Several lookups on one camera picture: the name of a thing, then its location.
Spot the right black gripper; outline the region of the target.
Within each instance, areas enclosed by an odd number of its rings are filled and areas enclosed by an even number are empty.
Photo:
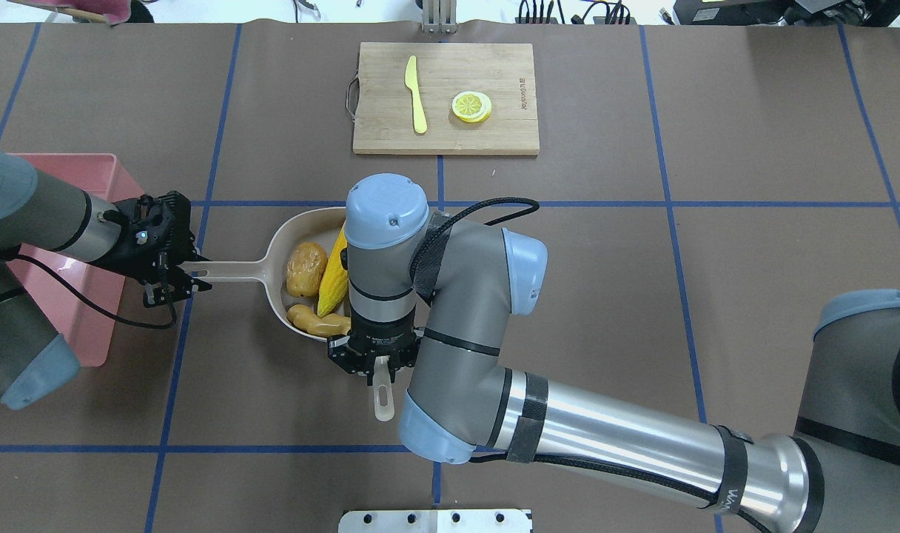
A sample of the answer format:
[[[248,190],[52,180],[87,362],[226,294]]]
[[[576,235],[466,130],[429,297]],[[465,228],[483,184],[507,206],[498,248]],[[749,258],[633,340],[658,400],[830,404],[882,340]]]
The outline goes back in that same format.
[[[369,383],[372,383],[372,378],[376,373],[377,358],[383,357],[388,369],[389,380],[393,383],[400,369],[412,368],[416,365],[417,352],[420,350],[422,339],[423,332],[414,332],[412,344],[407,347],[370,348],[365,352],[360,352],[349,344],[351,340],[349,335],[332,336],[327,340],[327,355],[328,359],[344,372],[348,372],[350,375],[362,375]]]

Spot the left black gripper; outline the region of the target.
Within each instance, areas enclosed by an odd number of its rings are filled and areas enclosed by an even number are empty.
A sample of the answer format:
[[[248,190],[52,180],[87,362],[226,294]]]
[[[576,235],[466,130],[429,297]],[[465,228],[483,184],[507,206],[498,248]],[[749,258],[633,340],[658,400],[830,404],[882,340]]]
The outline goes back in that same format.
[[[104,256],[104,269],[138,280],[145,308],[172,306],[192,297],[192,277],[182,269],[203,269],[209,263],[195,250],[192,202],[169,191],[124,199],[114,207],[116,214],[107,220],[118,223],[121,233]]]

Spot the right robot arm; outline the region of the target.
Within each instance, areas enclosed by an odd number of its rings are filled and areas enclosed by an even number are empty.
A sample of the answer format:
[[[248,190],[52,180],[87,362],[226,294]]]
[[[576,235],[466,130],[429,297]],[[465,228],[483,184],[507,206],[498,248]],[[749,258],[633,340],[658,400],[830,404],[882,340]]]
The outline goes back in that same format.
[[[847,292],[822,308],[810,360],[782,351],[802,292],[709,280],[748,325],[722,371],[741,409],[784,409],[795,428],[753,439],[708,421],[711,385],[689,354],[670,210],[556,220],[554,247],[454,216],[395,173],[346,196],[356,355],[414,367],[400,441],[441,463],[548,463],[625,480],[761,532],[900,532],[900,290]]]

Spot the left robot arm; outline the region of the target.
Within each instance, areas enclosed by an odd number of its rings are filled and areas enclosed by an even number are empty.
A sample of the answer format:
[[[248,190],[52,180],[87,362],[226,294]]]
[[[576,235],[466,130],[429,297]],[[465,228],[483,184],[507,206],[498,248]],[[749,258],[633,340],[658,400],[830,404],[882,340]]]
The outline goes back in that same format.
[[[121,275],[147,288],[145,307],[163,306],[162,324],[122,318],[99,306],[53,267],[24,253],[36,247]],[[211,284],[190,274],[200,262],[192,202],[183,193],[108,201],[24,158],[0,151],[0,404],[23,409],[71,381],[81,362],[11,269],[34,264],[101,316],[142,329],[177,324],[176,304]]]

